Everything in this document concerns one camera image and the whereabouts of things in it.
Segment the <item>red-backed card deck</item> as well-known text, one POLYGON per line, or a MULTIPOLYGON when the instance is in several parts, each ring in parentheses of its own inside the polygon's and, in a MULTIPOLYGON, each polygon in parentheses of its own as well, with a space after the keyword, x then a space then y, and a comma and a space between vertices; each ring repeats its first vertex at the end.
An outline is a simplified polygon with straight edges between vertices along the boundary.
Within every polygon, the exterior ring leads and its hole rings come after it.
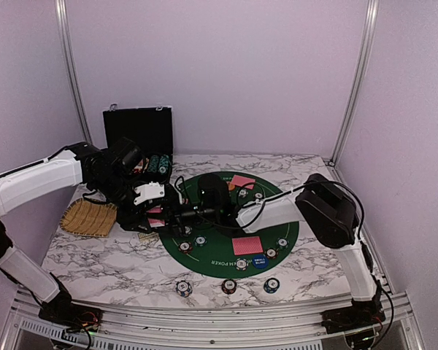
POLYGON ((160 228, 165 225, 163 210, 160 206, 156 206, 147 211, 146 217, 149 225, 152 228, 160 228))

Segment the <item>green chip group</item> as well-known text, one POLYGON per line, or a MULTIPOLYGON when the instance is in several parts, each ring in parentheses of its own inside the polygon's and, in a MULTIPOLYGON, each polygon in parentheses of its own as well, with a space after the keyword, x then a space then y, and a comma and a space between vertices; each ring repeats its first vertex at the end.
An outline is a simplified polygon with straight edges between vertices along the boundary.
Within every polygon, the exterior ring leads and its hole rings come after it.
POLYGON ((207 244, 207 238, 205 236, 197 236, 194 238, 193 243, 195 246, 204 246, 207 244))

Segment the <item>single red-backed card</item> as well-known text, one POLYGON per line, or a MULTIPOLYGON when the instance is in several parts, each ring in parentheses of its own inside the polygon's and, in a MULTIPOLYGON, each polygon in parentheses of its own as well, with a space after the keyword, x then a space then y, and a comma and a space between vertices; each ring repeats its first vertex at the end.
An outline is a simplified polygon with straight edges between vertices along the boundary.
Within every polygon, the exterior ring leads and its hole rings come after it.
POLYGON ((252 190, 255 186, 255 183, 256 183, 255 179, 246 176, 241 176, 238 174, 235 174, 230 181, 230 185, 233 185, 235 187, 244 187, 248 190, 252 190))

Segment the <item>red black chip stack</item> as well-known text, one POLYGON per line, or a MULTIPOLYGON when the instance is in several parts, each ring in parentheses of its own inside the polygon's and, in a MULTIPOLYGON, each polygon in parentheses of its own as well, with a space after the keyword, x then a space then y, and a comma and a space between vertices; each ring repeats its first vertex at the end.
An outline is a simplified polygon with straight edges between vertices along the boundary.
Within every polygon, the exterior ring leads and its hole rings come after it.
POLYGON ((237 282, 233 279, 225 279, 221 284, 221 290, 227 295, 234 294, 237 290, 237 282))

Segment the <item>blue small blind button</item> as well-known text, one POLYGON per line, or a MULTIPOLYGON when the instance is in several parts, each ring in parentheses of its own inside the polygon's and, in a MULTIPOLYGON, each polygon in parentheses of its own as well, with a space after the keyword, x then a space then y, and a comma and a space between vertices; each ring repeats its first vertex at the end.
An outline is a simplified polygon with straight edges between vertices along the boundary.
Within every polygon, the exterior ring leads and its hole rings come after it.
POLYGON ((269 266, 269 259, 265 254, 257 254, 251 258, 251 263, 254 268, 262 270, 269 266))

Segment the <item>dark chip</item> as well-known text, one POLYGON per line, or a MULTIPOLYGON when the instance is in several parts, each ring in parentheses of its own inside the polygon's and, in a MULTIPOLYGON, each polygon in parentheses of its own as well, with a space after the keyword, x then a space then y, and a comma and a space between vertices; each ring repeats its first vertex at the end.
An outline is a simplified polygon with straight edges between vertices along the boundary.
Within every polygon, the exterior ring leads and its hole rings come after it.
POLYGON ((278 250, 275 248, 268 248, 264 252, 265 256, 270 260, 276 259, 278 257, 278 253, 278 250))

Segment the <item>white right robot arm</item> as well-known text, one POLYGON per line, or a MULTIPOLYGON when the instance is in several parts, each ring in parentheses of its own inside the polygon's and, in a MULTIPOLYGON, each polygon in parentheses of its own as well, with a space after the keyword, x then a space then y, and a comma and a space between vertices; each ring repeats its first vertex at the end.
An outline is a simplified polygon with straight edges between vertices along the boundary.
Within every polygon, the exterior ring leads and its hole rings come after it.
POLYGON ((318 242, 339 260, 357 302, 347 310, 347 320, 355 327, 375 315, 371 301, 378 289, 372 256, 361 240, 364 210, 355 194, 339 182, 312 174, 298 187, 244 203, 232 200, 226 183, 217 174, 205 174, 198 181, 198 201, 188 199, 186 190, 173 188, 161 212, 169 231, 184 233, 199 220, 235 233, 255 233, 290 222, 304 221, 318 242))

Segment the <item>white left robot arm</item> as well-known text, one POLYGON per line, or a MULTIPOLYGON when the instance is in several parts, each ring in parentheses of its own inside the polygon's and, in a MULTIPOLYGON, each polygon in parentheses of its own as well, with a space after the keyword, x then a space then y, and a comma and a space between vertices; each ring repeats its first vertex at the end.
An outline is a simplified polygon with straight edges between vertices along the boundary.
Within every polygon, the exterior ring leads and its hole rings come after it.
POLYGON ((77 307, 58 280, 30 258, 7 233, 4 218, 30 212, 53 193, 86 184, 100 192, 120 214, 134 214, 141 195, 132 171, 142 159, 138 146, 121 139, 106 149, 87 142, 64 146, 56 153, 0 174, 0 269, 29 289, 61 324, 77 319, 77 307))

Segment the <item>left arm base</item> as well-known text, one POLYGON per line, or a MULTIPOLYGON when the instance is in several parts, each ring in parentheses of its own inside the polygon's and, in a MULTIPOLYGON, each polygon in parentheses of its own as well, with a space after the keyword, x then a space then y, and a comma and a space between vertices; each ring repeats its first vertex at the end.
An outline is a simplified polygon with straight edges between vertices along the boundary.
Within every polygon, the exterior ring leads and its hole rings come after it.
POLYGON ((100 325, 102 310, 73 303, 68 292, 60 291, 50 302, 41 302, 39 318, 77 328, 97 330, 100 325))

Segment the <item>blue gold card box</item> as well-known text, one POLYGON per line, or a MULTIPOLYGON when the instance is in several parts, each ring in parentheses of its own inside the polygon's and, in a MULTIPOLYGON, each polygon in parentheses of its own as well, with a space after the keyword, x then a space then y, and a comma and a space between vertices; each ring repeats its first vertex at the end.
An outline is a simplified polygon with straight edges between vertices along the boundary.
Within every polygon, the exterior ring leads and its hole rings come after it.
POLYGON ((159 239, 157 233, 138 233, 139 242, 142 244, 148 244, 155 242, 159 239))

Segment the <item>green chips row in case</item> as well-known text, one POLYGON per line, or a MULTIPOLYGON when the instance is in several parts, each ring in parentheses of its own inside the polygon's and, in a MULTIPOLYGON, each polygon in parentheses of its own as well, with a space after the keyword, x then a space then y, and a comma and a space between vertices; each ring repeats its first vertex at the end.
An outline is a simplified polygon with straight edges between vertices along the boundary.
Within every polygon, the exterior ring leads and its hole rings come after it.
POLYGON ((147 162, 147 167, 145 169, 147 174, 156 174, 158 172, 158 167, 161 157, 159 155, 151 155, 147 162))

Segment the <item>teal chips row in case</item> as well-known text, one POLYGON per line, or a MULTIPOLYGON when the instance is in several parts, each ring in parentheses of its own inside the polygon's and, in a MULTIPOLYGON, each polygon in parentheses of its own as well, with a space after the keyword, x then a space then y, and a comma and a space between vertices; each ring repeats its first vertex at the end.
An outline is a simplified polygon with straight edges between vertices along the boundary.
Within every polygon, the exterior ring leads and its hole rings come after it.
POLYGON ((171 169, 170 157, 168 155, 160 156, 158 163, 158 173, 160 175, 166 175, 169 173, 170 169, 171 169))

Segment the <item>round green poker mat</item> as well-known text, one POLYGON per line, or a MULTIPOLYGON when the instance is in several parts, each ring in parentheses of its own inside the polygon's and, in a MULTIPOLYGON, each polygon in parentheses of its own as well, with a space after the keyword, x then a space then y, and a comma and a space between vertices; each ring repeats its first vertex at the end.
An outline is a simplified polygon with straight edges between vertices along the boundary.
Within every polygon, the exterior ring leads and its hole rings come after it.
MULTIPOLYGON (((248 190, 249 193, 246 198, 238 198, 237 192, 241 188, 231 185, 231 190, 229 191, 232 202, 235 204, 237 199, 239 204, 245 204, 248 201, 255 200, 255 193, 263 193, 265 198, 282 193, 282 190, 276 185, 257 176, 233 171, 216 171, 213 173, 219 174, 221 178, 227 182, 227 184, 230 184, 230 181, 235 174, 250 177, 256 180, 254 188, 252 190, 248 190)), ((188 187, 193 186, 193 178, 185 180, 188 187)), ((196 225, 192 227, 192 233, 189 236, 174 237, 173 235, 169 234, 161 234, 160 240, 171 257, 188 270, 220 279, 241 279, 264 273, 283 263, 284 259, 291 253, 292 248, 297 242, 299 231, 299 222, 290 222, 287 224, 266 228, 251 234, 243 233, 242 231, 239 231, 238 233, 221 233, 217 228, 214 228, 209 223, 201 222, 199 220, 196 222, 196 225), (195 246, 193 240, 197 236, 205 236, 207 238, 207 244, 204 246, 195 246), (232 239, 249 236, 260 237, 263 252, 259 254, 264 254, 268 248, 275 248, 278 250, 278 257, 273 260, 269 259, 269 266, 266 269, 260 270, 253 267, 251 258, 257 254, 242 256, 236 256, 234 254, 232 239), (279 250, 277 248, 276 241, 278 238, 286 238, 288 240, 289 245, 287 249, 279 250), (178 249, 178 245, 183 241, 189 241, 193 244, 193 250, 188 254, 183 254, 178 249), (249 262, 246 271, 238 271, 236 269, 235 262, 239 258, 246 259, 249 262)))

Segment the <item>aluminium front rail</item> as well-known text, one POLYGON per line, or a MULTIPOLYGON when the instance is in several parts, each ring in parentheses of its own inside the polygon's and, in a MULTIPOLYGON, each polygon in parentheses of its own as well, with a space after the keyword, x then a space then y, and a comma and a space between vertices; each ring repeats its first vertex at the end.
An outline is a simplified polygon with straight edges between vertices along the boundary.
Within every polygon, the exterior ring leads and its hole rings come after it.
MULTIPOLYGON (((386 337, 374 349, 426 349, 407 293, 392 295, 394 318, 386 337)), ((102 310, 92 349, 350 349, 344 333, 327 334, 320 313, 349 306, 349 294, 243 308, 154 308, 84 303, 102 310)), ((61 339, 65 327, 38 318, 39 308, 21 289, 13 300, 0 337, 0 349, 24 349, 25 335, 39 336, 51 349, 51 339, 85 348, 81 333, 61 339)))

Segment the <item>right aluminium frame post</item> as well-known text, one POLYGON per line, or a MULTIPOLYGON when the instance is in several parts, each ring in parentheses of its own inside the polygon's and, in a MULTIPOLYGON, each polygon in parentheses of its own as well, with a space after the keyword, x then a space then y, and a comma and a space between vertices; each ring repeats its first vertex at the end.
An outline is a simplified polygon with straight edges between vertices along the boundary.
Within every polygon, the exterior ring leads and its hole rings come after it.
POLYGON ((328 161, 328 164, 332 167, 336 167, 342 157, 342 153, 350 134, 350 128, 356 115, 356 108, 359 96, 364 83, 364 77, 369 66, 369 59, 372 53, 379 6, 379 0, 369 0, 367 2, 366 16, 361 36, 361 46, 356 63, 353 83, 350 89, 347 105, 345 107, 344 116, 342 118, 342 124, 339 129, 333 152, 328 161))

